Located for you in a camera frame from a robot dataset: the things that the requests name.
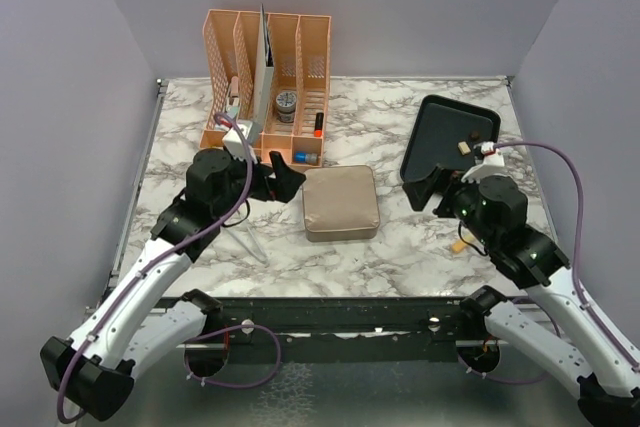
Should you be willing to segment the rose gold tin lid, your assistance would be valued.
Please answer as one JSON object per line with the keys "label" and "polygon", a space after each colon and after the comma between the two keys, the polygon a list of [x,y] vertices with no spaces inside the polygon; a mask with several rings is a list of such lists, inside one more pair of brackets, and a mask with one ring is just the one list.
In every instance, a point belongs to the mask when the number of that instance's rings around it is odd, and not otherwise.
{"label": "rose gold tin lid", "polygon": [[310,169],[302,185],[304,228],[380,227],[373,170],[366,165]]}

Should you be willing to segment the gold chocolate tin box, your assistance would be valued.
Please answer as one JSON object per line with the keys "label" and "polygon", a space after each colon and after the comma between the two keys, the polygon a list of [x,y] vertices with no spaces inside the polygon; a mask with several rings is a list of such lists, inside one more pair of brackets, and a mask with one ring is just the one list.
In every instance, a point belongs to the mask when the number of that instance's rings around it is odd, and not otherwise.
{"label": "gold chocolate tin box", "polygon": [[359,241],[374,238],[378,230],[378,226],[328,230],[306,227],[305,235],[310,242]]}

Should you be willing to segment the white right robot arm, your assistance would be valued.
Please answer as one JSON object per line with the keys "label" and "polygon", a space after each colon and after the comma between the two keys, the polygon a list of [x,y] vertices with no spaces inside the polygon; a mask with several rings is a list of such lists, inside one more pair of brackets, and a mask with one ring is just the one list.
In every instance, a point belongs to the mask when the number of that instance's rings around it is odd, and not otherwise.
{"label": "white right robot arm", "polygon": [[551,238],[527,223],[528,199],[509,177],[492,175],[476,183],[459,172],[436,168],[403,190],[421,211],[434,193],[434,213],[461,222],[485,247],[497,270],[550,315],[563,330],[557,337],[527,319],[496,289],[484,286],[466,297],[461,330],[481,338],[488,332],[525,354],[560,382],[593,426],[639,423],[639,373],[616,346],[630,342],[598,313],[589,296],[573,284],[569,261]]}

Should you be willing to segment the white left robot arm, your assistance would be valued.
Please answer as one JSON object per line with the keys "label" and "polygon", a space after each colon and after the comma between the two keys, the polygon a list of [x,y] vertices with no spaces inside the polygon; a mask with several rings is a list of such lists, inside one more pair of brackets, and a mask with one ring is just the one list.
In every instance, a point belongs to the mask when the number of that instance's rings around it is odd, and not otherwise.
{"label": "white left robot arm", "polygon": [[124,279],[71,334],[46,341],[40,359],[57,392],[61,423],[74,423],[85,414],[98,421],[111,418],[137,378],[166,352],[190,338],[206,342],[218,335],[217,305],[199,290],[184,296],[153,326],[143,323],[246,200],[286,204],[296,196],[305,175],[277,151],[270,161],[235,159],[216,148],[198,152],[187,169],[185,187],[159,215]]}

